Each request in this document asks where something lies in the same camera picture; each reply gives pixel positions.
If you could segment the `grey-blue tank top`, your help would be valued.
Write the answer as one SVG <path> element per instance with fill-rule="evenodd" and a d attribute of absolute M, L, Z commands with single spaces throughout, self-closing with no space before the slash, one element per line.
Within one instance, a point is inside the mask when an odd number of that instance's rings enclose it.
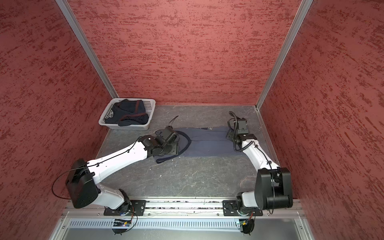
<path fill-rule="evenodd" d="M 179 154 L 155 156 L 160 164 L 178 157 L 216 157 L 239 155 L 233 142 L 227 139 L 228 127 L 177 128 L 179 131 Z"/>

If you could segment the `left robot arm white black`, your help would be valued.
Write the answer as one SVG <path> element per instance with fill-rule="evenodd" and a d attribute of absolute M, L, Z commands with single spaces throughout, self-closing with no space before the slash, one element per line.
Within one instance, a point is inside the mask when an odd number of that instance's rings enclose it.
<path fill-rule="evenodd" d="M 167 126 L 154 135 L 138 137 L 130 146 L 105 157 L 86 162 L 76 160 L 65 181 L 70 199 L 75 209 L 89 205 L 105 208 L 106 216 L 133 214 L 134 207 L 126 192 L 102 185 L 102 181 L 119 170 L 151 157 L 162 163 L 184 150 L 179 149 L 180 137 L 190 138 L 181 131 Z"/>

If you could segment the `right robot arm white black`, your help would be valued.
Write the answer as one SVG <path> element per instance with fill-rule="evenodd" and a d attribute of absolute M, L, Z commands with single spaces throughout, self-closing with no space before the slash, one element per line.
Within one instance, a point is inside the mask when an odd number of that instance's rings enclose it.
<path fill-rule="evenodd" d="M 272 161 L 262 149 L 256 136 L 249 132 L 245 118 L 229 112 L 227 139 L 233 143 L 234 151 L 244 153 L 257 171 L 255 189 L 237 195 L 238 212 L 241 215 L 254 211 L 291 208 L 294 204 L 291 173 Z"/>

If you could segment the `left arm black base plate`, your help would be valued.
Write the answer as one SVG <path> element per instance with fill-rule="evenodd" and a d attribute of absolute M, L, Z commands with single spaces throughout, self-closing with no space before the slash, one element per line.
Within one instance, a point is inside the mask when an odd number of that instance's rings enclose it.
<path fill-rule="evenodd" d="M 124 201 L 116 210 L 105 207 L 104 216 L 143 216 L 147 201 Z"/>

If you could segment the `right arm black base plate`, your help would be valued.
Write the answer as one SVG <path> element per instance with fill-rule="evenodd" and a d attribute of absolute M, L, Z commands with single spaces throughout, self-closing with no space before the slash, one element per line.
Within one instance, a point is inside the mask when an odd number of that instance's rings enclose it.
<path fill-rule="evenodd" d="M 239 210 L 237 201 L 235 200 L 224 200 L 222 201 L 223 204 L 223 214 L 225 217 L 236 217 L 236 216 L 242 216 L 242 217 L 248 217 L 249 213 L 244 213 Z"/>

